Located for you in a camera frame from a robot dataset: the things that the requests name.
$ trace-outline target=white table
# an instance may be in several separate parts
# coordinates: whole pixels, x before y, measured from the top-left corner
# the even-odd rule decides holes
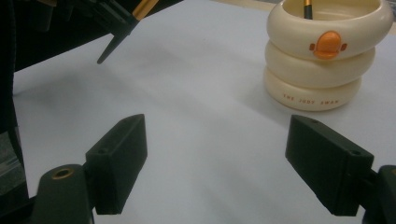
[[[347,105],[307,113],[263,87],[267,11],[186,0],[144,19],[101,65],[110,35],[24,69],[15,105],[30,195],[40,176],[144,113],[148,160],[120,216],[102,223],[361,223],[334,217],[285,159],[291,114],[318,119],[396,163],[396,36]]]

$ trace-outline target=pen holder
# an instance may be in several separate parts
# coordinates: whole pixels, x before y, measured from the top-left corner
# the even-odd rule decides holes
[[[321,111],[350,101],[388,33],[386,0],[315,0],[313,20],[301,0],[284,0],[270,12],[265,88],[289,107]]]

